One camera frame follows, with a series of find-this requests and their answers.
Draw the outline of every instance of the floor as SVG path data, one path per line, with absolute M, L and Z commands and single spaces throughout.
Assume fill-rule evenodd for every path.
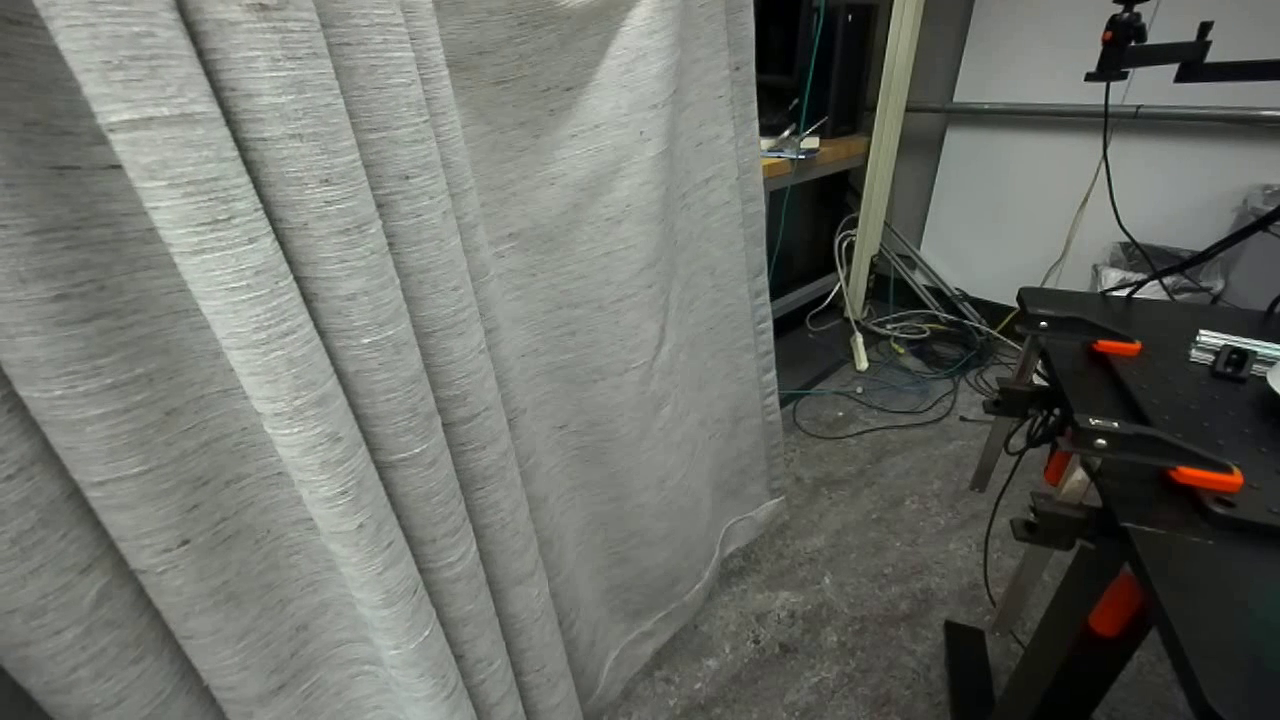
M 868 407 L 833 407 L 838 393 L 858 389 L 851 370 L 823 378 L 799 403 L 806 429 L 821 420 L 885 425 L 887 417 Z M 864 385 L 864 393 L 926 403 L 939 393 L 939 378 L 904 385 L 891 374 Z M 968 389 L 945 425 L 859 438 L 812 438 L 796 432 L 794 407 L 790 517 L 726 565 L 726 579 L 699 617 L 605 716 L 949 716 L 939 626 L 945 618 L 983 623 L 994 617 L 982 592 L 982 529 L 994 491 L 968 491 L 982 438 L 982 396 Z M 1023 508 L 1036 466 L 1028 459 L 1004 517 Z M 1015 553 L 1014 537 L 995 530 L 995 588 Z M 1010 674 L 1015 643 L 994 641 L 994 664 L 995 674 Z M 1096 716 L 1187 716 L 1158 641 Z

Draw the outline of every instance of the metal bar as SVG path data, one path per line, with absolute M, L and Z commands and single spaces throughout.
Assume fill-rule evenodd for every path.
M 974 623 L 945 623 L 954 720 L 994 720 L 994 655 L 989 637 Z
M 901 253 L 934 287 L 939 287 L 939 295 L 949 303 L 956 303 L 956 310 L 968 318 L 968 325 L 982 325 L 989 329 L 989 318 L 968 303 L 968 295 L 949 284 L 908 238 L 901 238 L 895 232 L 887 232 L 887 247 Z
M 1050 706 L 1054 695 L 1066 695 L 1073 686 L 1069 668 L 1077 664 L 1080 637 L 1088 632 L 1091 605 L 1108 592 L 1115 570 L 1123 566 L 1115 538 L 1114 545 L 1080 545 L 1066 584 L 1057 588 L 1028 650 L 1014 668 L 1014 680 L 1004 684 L 995 698 L 995 720 L 1036 720 L 1057 716 Z M 1088 674 L 1088 686 L 1073 695 L 1077 706 L 1096 702 L 1108 684 Z
M 1066 472 L 1066 483 L 1057 486 L 1057 501 L 1084 503 L 1088 491 L 1091 491 L 1091 481 L 1080 466 L 1080 459 L 1073 459 L 1073 466 Z M 1023 618 L 1028 601 L 1033 601 L 1040 574 L 1050 570 L 1054 553 L 1057 548 L 1040 548 L 1040 545 L 1023 548 L 1023 555 L 1015 560 L 1014 579 L 999 592 L 994 632 L 1014 632 Z
M 1207 56 L 1207 40 L 1183 40 L 1183 43 L 1137 43 L 1123 53 L 1123 69 L 1154 69 L 1154 63 L 1196 63 Z
M 859 370 L 868 369 L 868 347 L 858 325 L 864 318 L 868 270 L 880 253 L 880 236 L 887 220 L 895 150 L 904 141 L 904 117 L 908 117 L 914 70 L 915 70 L 919 18 L 926 18 L 926 0 L 891 0 L 871 155 L 864 173 L 859 225 L 858 225 L 858 245 L 848 260 L 848 281 L 845 281 L 845 316 L 851 325 L 851 364 Z
M 772 318 L 794 316 L 796 308 L 828 295 L 833 287 L 838 287 L 838 270 L 828 270 L 828 275 L 821 275 L 821 281 L 812 281 L 812 284 L 794 287 L 790 295 L 772 300 Z
M 1217 59 L 1217 63 L 1181 63 L 1177 85 L 1266 85 L 1280 80 L 1280 59 Z
M 937 316 L 949 316 L 949 308 L 934 295 L 929 284 L 919 284 L 919 275 L 914 270 L 914 263 L 895 253 L 895 247 L 885 247 L 880 260 L 904 281 L 914 284 L 915 300 L 926 308 L 934 308 Z
M 1101 125 L 1096 104 L 914 104 L 914 111 L 934 111 L 949 120 L 1080 120 Z M 1196 107 L 1196 104 L 1114 104 L 1114 125 L 1262 125 L 1276 129 L 1280 107 Z

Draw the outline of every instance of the cable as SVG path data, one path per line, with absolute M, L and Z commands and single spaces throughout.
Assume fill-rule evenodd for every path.
M 954 316 L 939 316 L 934 308 L 904 308 L 904 310 L 864 316 L 858 325 L 876 339 L 926 345 L 937 329 L 954 325 Z
M 983 329 L 983 325 L 974 325 L 974 318 L 962 318 L 962 325 L 974 329 L 974 331 L 982 331 L 982 337 L 989 337 L 989 339 L 995 339 L 995 345 L 1004 345 L 1010 353 L 1023 353 L 1023 345 L 999 337 L 995 329 Z
M 1088 188 L 1084 188 L 1084 195 L 1080 195 L 1080 205 L 1077 205 L 1077 217 L 1073 217 L 1073 225 L 1069 225 L 1066 247 L 1059 247 L 1057 260 L 1046 269 L 1040 287 L 1050 287 L 1050 281 L 1069 263 L 1069 256 L 1073 256 L 1073 247 L 1077 247 L 1077 236 L 1080 236 L 1084 208 L 1088 208 L 1101 176 L 1105 176 L 1105 161 L 1091 164 L 1091 176 L 1088 176 Z
M 807 331 L 816 331 L 812 318 L 816 318 L 823 308 L 833 308 L 838 295 L 845 291 L 851 232 L 858 232 L 858 211 L 845 211 L 842 225 L 838 225 L 838 236 L 833 236 L 838 284 L 828 287 L 828 295 L 823 295 L 812 310 L 806 310 L 806 329 L 807 329 Z
M 1101 164 L 1105 164 L 1108 208 L 1114 208 L 1114 220 L 1115 220 L 1123 245 L 1147 263 L 1154 275 L 1159 275 L 1159 263 L 1154 260 L 1154 253 L 1123 225 L 1119 195 L 1115 195 L 1115 173 L 1114 173 L 1114 80 L 1105 85 L 1105 150 L 1101 150 Z
M 858 435 L 876 435 L 876 432 L 904 432 L 904 429 L 934 429 L 934 425 L 945 425 L 956 403 L 962 403 L 962 378 L 954 378 L 937 399 L 926 403 L 926 410 L 934 417 L 919 417 L 919 420 L 901 420 L 901 425 L 868 425 L 868 429 L 848 429 L 848 432 L 821 432 L 821 429 L 807 429 L 806 425 L 806 399 L 796 403 L 796 432 L 799 435 L 812 435 L 812 438 L 858 438 Z
M 999 483 L 999 491 L 995 491 L 995 501 L 989 508 L 989 522 L 983 522 L 983 592 L 989 592 L 994 607 L 999 605 L 995 588 L 994 588 L 994 530 L 995 530 L 999 503 L 1004 503 L 1015 472 L 1023 466 L 1023 459 L 1028 459 L 1028 447 L 1014 451 L 1010 475 L 1004 475 L 1004 483 Z
M 1004 337 L 1004 329 L 1010 329 L 1015 316 L 1022 316 L 1022 308 L 1014 308 L 1014 310 L 995 325 L 995 331 Z
M 1201 247 L 1201 253 L 1192 253 L 1192 256 L 1183 256 L 1183 260 L 1177 260 L 1177 263 L 1170 263 L 1170 269 L 1159 269 L 1159 270 L 1154 270 L 1154 275 L 1144 275 L 1144 281 L 1137 281 L 1137 284 L 1129 287 L 1129 300 L 1131 300 L 1144 284 L 1154 284 L 1154 281 L 1159 284 L 1163 275 L 1181 275 L 1181 270 L 1187 270 L 1187 269 L 1201 269 L 1201 263 L 1233 253 L 1236 245 L 1248 245 L 1252 236 L 1270 232 L 1272 225 L 1280 225 L 1280 205 L 1270 208 L 1266 217 L 1233 226 L 1230 236 L 1211 238 L 1207 247 Z

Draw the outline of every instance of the white wall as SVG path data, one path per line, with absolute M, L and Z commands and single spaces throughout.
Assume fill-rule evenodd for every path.
M 1080 104 L 1108 0 L 977 0 L 956 104 Z M 1192 35 L 1217 18 L 1211 59 L 1280 56 L 1280 0 L 1159 0 L 1154 40 Z M 1144 107 L 1276 107 L 1280 85 L 1173 85 L 1173 69 L 1144 69 L 1115 85 L 1115 104 Z M 956 125 L 949 129 L 926 256 L 962 287 L 1014 300 L 1057 260 L 1069 220 L 1101 155 L 1091 125 Z M 1119 205 L 1137 236 L 1206 245 L 1236 225 L 1246 188 L 1280 185 L 1280 130 L 1230 125 L 1137 125 L 1114 144 Z M 1088 200 L 1059 287 L 1088 287 L 1091 263 L 1115 245 L 1105 185 Z

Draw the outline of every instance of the curtain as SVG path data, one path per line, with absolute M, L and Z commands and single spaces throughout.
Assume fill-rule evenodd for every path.
M 0 2 L 0 664 L 582 716 L 778 513 L 744 0 Z

